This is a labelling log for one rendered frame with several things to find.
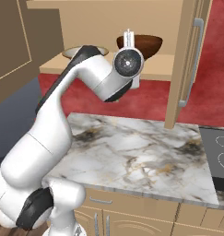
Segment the tan grey bowl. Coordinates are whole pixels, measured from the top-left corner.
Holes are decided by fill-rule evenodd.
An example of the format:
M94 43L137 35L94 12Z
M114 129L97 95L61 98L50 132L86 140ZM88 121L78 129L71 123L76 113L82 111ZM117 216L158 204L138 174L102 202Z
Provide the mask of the tan grey bowl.
M68 48L62 52L62 55L68 59L72 59L79 49L80 49L80 46ZM104 47L98 46L98 49L102 55L107 55L109 53L109 50Z

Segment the dark brown bowl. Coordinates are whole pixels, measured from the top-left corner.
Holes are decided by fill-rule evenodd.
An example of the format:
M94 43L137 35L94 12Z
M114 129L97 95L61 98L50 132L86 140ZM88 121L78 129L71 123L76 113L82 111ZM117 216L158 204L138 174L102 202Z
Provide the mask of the dark brown bowl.
M127 48L124 47L124 36L118 37L117 46L120 49L118 54L115 56L116 59L121 60L147 60L148 58L155 55L163 42L163 39L158 36L151 35L135 35L135 47Z

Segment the beige base cabinet door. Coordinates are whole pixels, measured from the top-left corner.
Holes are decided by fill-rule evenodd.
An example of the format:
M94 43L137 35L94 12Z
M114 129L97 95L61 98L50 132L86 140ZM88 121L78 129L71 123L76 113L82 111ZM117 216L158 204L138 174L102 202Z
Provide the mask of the beige base cabinet door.
M208 229L175 223L171 236L224 236L224 229Z
M110 215L110 236L171 236L173 223L113 211L103 211L104 236L106 217Z
M95 213L98 214L100 236L104 236L103 213L101 209L88 206L83 206L83 207L81 206L80 208L75 210L77 222L86 231L87 236L95 236L95 229L94 229Z

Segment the black hob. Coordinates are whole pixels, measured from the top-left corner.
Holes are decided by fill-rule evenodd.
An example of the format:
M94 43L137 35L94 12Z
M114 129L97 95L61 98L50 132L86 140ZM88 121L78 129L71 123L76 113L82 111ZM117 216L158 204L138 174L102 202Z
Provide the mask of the black hob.
M215 189L224 192L224 128L200 126Z

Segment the beige wall cabinet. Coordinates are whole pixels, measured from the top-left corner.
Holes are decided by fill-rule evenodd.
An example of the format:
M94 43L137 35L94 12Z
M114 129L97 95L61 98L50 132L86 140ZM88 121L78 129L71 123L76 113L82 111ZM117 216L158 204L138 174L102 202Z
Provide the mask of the beige wall cabinet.
M158 53L145 61L142 78L171 80L183 0L28 0L29 9L59 11L64 47L103 46L112 59L116 39L125 30L163 39Z

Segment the beige drawer front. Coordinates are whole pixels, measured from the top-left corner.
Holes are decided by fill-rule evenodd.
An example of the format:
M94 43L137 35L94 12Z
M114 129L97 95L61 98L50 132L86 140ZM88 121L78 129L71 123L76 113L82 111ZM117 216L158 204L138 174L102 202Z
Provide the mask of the beige drawer front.
M181 204L177 222L212 230L224 230L224 210Z
M89 201L89 197L110 201L112 204L104 205ZM96 207L104 210L120 212L146 218L156 218L173 222L178 203L160 199L153 199L139 195L125 195L116 192L107 192L96 189L87 189L84 202L86 207Z

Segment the brown panelled cabinet door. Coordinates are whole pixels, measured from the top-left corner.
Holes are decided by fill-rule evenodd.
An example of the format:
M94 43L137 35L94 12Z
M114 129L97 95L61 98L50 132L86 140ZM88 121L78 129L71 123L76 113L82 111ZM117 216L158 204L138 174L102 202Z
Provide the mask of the brown panelled cabinet door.
M29 9L28 0L0 0L0 103L64 49L59 11Z

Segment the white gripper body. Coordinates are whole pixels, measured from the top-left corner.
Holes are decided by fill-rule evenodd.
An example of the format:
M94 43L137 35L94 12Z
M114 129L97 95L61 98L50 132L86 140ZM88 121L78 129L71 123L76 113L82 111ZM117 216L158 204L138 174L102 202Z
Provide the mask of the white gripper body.
M135 34L129 29L124 32L124 47L135 47Z

